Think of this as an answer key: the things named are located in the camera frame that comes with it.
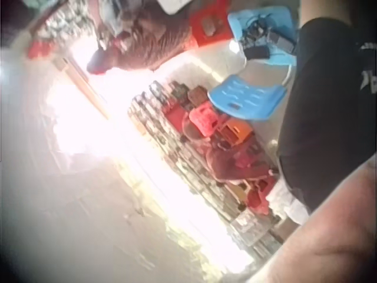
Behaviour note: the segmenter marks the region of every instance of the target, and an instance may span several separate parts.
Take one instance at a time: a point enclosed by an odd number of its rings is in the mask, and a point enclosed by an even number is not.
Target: blue plastic chair
[[[238,75],[231,75],[209,91],[209,99],[216,108],[232,117],[241,120],[268,120],[287,93],[285,85],[291,71],[290,66],[282,85],[273,87],[254,87]]]
[[[281,32],[291,40],[297,40],[296,25],[287,7],[271,6],[255,10],[242,10],[230,13],[228,22],[234,39],[239,41],[242,38],[243,30],[247,29],[258,17],[266,18],[270,27]],[[256,41],[256,45],[268,45],[270,49],[270,58],[267,60],[257,60],[269,65],[296,65],[296,57],[290,55],[276,47],[268,44],[265,38]]]

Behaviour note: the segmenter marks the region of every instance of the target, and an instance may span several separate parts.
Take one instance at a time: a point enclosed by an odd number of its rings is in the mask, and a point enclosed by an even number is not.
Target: person
[[[374,154],[288,238],[266,277],[250,282],[377,282],[376,263]]]
[[[199,148],[205,156],[206,164],[213,177],[219,181],[258,180],[274,174],[274,170],[267,163],[259,163],[255,166],[237,167],[236,160],[241,154],[247,154],[249,147],[255,143],[254,137],[244,143],[225,149],[219,143],[209,138],[204,138],[200,130],[192,123],[189,116],[183,118],[183,133],[186,138]]]
[[[310,212],[376,152],[376,13],[368,4],[301,1],[296,78],[277,152],[287,185]]]
[[[91,74],[112,68],[126,71],[156,70],[182,53],[191,42],[187,10],[167,15],[158,2],[148,2],[133,14],[122,14],[123,31],[105,48],[99,48],[87,65]]]

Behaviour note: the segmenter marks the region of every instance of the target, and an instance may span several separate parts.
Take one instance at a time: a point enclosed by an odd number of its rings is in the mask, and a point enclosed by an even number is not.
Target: skin
[[[361,282],[375,262],[376,155],[288,239],[273,260],[268,282]]]

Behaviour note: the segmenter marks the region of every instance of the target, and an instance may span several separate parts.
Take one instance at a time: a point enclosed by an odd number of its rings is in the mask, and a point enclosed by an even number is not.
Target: floor
[[[251,83],[274,85],[286,74],[252,62],[244,69],[228,42],[176,61],[170,78],[189,87],[211,88],[239,72]],[[2,252],[18,272],[36,282],[205,282],[200,263],[167,236],[159,217],[136,221],[130,232],[124,216],[134,210],[134,195],[111,160],[70,158],[56,148],[52,126],[59,117],[47,103],[57,80],[64,84],[56,69],[27,62],[17,48],[2,50],[1,68]],[[70,92],[61,101],[66,107]],[[285,103],[270,121],[254,124],[272,156]]]

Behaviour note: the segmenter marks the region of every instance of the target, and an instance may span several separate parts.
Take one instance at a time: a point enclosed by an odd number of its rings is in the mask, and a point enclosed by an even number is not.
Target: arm
[[[222,181],[235,181],[235,180],[247,180],[247,179],[261,179],[268,176],[268,166],[261,164],[258,166],[250,166],[247,168],[239,168],[236,166],[229,166],[227,170],[215,171],[213,175],[216,180]]]
[[[369,282],[360,277],[375,261],[376,155],[287,240],[268,282]]]
[[[221,156],[224,158],[224,159],[231,159],[234,157],[234,155],[236,155],[237,153],[239,152],[246,152],[246,150],[248,150],[248,148],[250,147],[251,145],[251,142],[250,140],[246,141],[246,142],[243,142],[241,144],[238,144],[236,146],[233,146],[231,147],[230,149],[228,150],[224,150],[222,153],[221,153]]]
[[[351,25],[350,3],[353,0],[301,0],[300,26],[317,18],[340,20]]]

